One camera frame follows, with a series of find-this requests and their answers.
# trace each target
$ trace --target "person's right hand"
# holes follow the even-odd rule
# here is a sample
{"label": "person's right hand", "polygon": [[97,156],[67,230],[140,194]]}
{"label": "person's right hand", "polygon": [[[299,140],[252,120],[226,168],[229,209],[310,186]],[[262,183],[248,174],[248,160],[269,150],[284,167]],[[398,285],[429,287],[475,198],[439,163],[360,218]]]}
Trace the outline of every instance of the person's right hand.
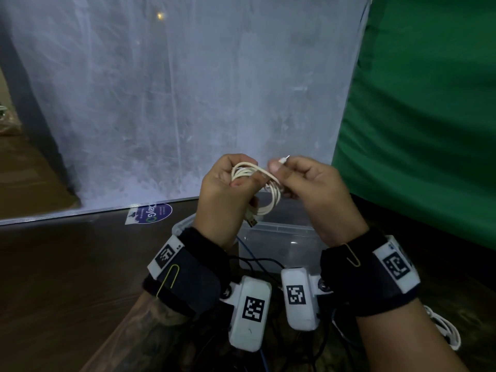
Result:
{"label": "person's right hand", "polygon": [[336,168],[293,156],[285,165],[272,159],[268,167],[284,187],[301,199],[313,228],[328,246],[348,243],[369,230]]}

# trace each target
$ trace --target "white wall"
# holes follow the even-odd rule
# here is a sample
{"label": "white wall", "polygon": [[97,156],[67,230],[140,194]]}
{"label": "white wall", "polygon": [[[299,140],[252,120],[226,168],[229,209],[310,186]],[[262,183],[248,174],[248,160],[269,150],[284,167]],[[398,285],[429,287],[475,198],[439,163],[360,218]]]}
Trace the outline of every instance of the white wall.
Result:
{"label": "white wall", "polygon": [[330,162],[366,3],[0,0],[0,18],[91,210],[198,195],[227,152]]}

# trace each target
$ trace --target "forearm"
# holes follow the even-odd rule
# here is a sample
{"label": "forearm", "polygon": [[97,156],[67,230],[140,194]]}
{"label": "forearm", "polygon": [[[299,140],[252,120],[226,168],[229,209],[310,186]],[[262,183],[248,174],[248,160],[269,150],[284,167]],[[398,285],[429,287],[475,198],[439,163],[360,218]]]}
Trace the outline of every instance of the forearm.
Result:
{"label": "forearm", "polygon": [[356,318],[373,372],[467,372],[420,300]]}
{"label": "forearm", "polygon": [[187,320],[143,293],[81,372],[162,371]]}

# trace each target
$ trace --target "tattooed forearm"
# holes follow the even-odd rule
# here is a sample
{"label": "tattooed forearm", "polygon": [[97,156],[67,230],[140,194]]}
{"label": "tattooed forearm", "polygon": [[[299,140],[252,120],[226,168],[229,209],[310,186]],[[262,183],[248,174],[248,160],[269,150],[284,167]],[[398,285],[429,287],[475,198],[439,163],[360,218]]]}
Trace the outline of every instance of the tattooed forearm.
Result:
{"label": "tattooed forearm", "polygon": [[187,320],[144,293],[81,372],[162,371]]}

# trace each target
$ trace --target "white plastic box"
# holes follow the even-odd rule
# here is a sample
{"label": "white plastic box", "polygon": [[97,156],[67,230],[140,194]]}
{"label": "white plastic box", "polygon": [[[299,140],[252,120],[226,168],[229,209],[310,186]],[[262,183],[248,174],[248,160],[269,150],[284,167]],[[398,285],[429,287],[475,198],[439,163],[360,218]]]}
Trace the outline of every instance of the white plastic box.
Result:
{"label": "white plastic box", "polygon": [[[269,194],[257,194],[262,205],[269,202]],[[193,224],[195,214],[178,222],[172,227],[176,236]],[[238,233],[239,238],[246,244],[257,258],[273,258],[286,268],[306,267],[310,274],[320,273],[320,254],[326,245],[320,240],[302,204],[293,199],[282,198],[279,204],[267,215],[262,222],[251,228],[243,222]],[[250,254],[239,245],[239,256],[251,258]],[[279,273],[281,268],[269,261],[261,264],[273,273]],[[252,263],[256,270],[260,270],[256,263]]]}

